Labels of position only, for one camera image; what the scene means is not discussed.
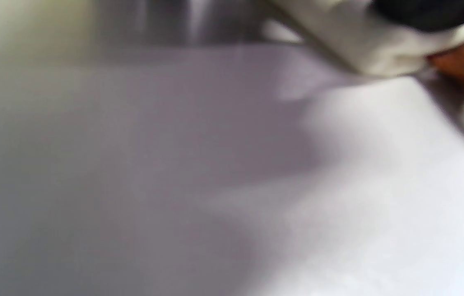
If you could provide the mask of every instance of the white surface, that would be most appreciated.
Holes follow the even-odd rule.
[[[397,76],[427,66],[426,56],[464,43],[464,25],[422,33],[370,13],[371,0],[270,0],[360,73]]]
[[[290,45],[128,58],[0,65],[0,296],[464,296],[448,97]]]

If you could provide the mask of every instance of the white cloth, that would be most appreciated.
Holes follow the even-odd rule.
[[[371,13],[371,0],[271,0],[360,73],[411,74],[425,57],[464,43],[464,25],[422,33]]]

